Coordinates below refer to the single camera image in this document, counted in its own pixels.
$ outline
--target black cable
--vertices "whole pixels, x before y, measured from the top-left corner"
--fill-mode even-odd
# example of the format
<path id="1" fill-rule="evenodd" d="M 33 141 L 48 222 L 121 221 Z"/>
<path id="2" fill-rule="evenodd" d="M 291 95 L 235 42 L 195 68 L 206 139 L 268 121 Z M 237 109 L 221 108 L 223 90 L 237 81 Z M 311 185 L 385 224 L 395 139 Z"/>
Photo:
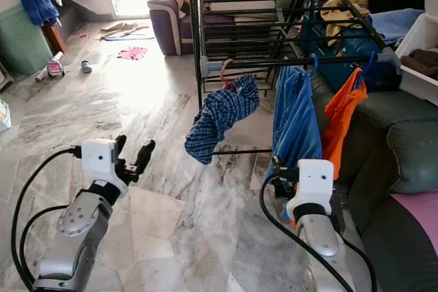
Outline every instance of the black cable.
<path id="1" fill-rule="evenodd" d="M 269 210 L 266 208 L 265 205 L 265 200 L 264 200 L 264 194 L 265 194 L 265 188 L 266 185 L 269 183 L 269 181 L 273 178 L 277 178 L 280 177 L 281 174 L 279 173 L 275 173 L 275 174 L 271 174 L 267 179 L 265 179 L 263 185 L 261 186 L 260 189 L 260 194 L 259 194 L 259 202 L 260 202 L 260 207 L 261 210 L 263 210 L 263 212 L 265 213 L 266 217 L 268 217 L 268 219 L 279 229 L 281 230 L 283 233 L 285 233 L 288 237 L 290 237 L 291 239 L 293 239 L 298 245 L 300 245 L 302 248 L 304 248 L 308 253 L 310 253 L 316 260 L 318 260 L 321 265 L 323 265 L 329 272 L 330 274 L 332 274 L 336 280 L 340 283 L 340 285 L 342 285 L 343 288 L 345 288 L 345 290 L 347 292 L 353 292 L 353 290 L 351 289 L 350 285 L 344 280 L 344 278 L 336 271 L 335 268 L 333 268 L 324 258 L 322 258 L 322 256 L 320 256 L 313 248 L 311 248 L 310 246 L 308 246 L 302 239 L 300 239 L 300 237 L 296 236 L 293 232 L 291 232 L 290 230 L 286 229 L 286 227 L 284 227 L 284 225 L 282 225 L 282 223 L 280 223 L 277 219 L 275 219 L 269 212 Z"/>
<path id="2" fill-rule="evenodd" d="M 54 158 L 59 157 L 62 154 L 75 154 L 78 151 L 78 147 L 75 148 L 68 148 L 66 150 L 60 150 L 51 156 L 49 156 L 47 159 L 45 159 L 40 166 L 34 171 L 34 173 L 27 179 L 25 185 L 23 186 L 20 195 L 18 196 L 18 200 L 16 201 L 15 211 L 14 211 L 14 217 L 12 218 L 12 231 L 11 231 L 11 253 L 12 253 L 12 260 L 14 261 L 16 270 L 18 274 L 20 275 L 21 280 L 25 284 L 26 288 L 29 291 L 32 291 L 32 284 L 35 282 L 35 278 L 30 275 L 28 276 L 27 273 L 22 268 L 18 254 L 16 253 L 16 226 L 18 222 L 18 215 L 20 213 L 21 203 L 23 202 L 23 198 L 25 196 L 25 193 L 27 189 L 29 188 L 32 181 L 34 181 L 37 174 L 40 173 L 40 171 L 48 164 L 48 162 L 52 161 Z"/>
<path id="3" fill-rule="evenodd" d="M 374 268 L 371 264 L 371 261 L 369 260 L 367 255 L 361 249 L 359 249 L 357 246 L 355 246 L 355 245 L 351 244 L 351 242 L 347 241 L 342 235 L 339 235 L 339 236 L 341 236 L 341 238 L 344 241 L 346 246 L 348 246 L 351 250 L 355 251 L 359 256 L 361 256 L 363 261 L 365 261 L 365 264 L 368 267 L 368 271 L 370 272 L 370 277 L 371 277 L 371 292 L 377 292 L 376 272 L 374 271 Z"/>
<path id="4" fill-rule="evenodd" d="M 30 272 L 29 267 L 27 266 L 27 262 L 26 262 L 26 256 L 25 256 L 25 244 L 26 244 L 26 237 L 27 237 L 27 233 L 29 232 L 30 227 L 32 226 L 32 224 L 42 215 L 44 215 L 45 213 L 48 213 L 50 211 L 55 211 L 55 210 L 60 210 L 60 209 L 65 209 L 66 207 L 68 207 L 68 205 L 58 205 L 56 207 L 50 207 L 47 209 L 44 209 L 40 212 L 38 212 L 36 215 L 34 215 L 26 224 L 25 229 L 23 230 L 23 233 L 21 234 L 21 238 L 20 238 L 20 246 L 19 246 L 19 253 L 20 253 L 20 263 L 21 263 L 21 267 L 23 268 L 23 271 L 25 272 L 25 275 L 27 277 L 33 277 L 32 273 Z"/>

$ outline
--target small toy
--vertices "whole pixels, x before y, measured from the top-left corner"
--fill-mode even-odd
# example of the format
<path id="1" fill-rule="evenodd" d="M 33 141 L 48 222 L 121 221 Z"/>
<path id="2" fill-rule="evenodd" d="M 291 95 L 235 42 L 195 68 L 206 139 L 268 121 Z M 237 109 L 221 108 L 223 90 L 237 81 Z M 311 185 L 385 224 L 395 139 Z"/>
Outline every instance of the small toy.
<path id="1" fill-rule="evenodd" d="M 81 62 L 81 69 L 83 73 L 91 73 L 92 68 L 90 62 L 87 59 Z"/>
<path id="2" fill-rule="evenodd" d="M 58 75 L 66 75 L 64 67 L 62 66 L 60 59 L 63 56 L 63 52 L 58 51 L 55 56 L 53 56 L 47 63 L 47 75 L 52 78 Z"/>

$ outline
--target green laundry basket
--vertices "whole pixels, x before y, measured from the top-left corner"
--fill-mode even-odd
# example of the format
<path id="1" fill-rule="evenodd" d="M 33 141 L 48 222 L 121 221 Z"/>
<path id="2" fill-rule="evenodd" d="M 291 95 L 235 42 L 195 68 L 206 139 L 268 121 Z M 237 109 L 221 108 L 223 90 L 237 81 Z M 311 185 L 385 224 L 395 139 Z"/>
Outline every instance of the green laundry basket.
<path id="1" fill-rule="evenodd" d="M 34 74 L 52 57 L 41 28 L 21 4 L 0 13 L 0 52 L 12 71 L 23 75 Z"/>

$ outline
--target pink cloth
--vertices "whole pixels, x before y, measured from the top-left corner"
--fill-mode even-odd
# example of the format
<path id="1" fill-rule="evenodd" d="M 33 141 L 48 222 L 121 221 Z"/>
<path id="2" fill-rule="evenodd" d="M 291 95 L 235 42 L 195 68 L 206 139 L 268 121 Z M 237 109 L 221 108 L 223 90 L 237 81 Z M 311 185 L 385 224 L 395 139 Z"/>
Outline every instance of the pink cloth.
<path id="1" fill-rule="evenodd" d="M 438 256 L 438 189 L 418 194 L 392 194 L 420 223 Z"/>
<path id="2" fill-rule="evenodd" d="M 129 47 L 127 51 L 121 51 L 117 57 L 126 59 L 142 59 L 148 50 L 141 47 Z"/>

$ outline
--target white storage box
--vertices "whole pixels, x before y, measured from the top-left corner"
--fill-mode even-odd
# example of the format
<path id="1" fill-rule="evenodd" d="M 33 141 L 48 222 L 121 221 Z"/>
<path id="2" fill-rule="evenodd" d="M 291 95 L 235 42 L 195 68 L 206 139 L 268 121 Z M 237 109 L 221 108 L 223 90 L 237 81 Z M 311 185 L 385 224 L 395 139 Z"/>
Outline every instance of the white storage box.
<path id="1" fill-rule="evenodd" d="M 438 47 L 438 17 L 426 13 L 421 14 L 408 34 L 396 50 L 400 58 L 409 55 L 416 49 L 428 50 Z M 438 106 L 438 80 L 427 77 L 422 73 L 401 65 L 403 74 L 400 89 L 421 99 L 426 99 Z"/>

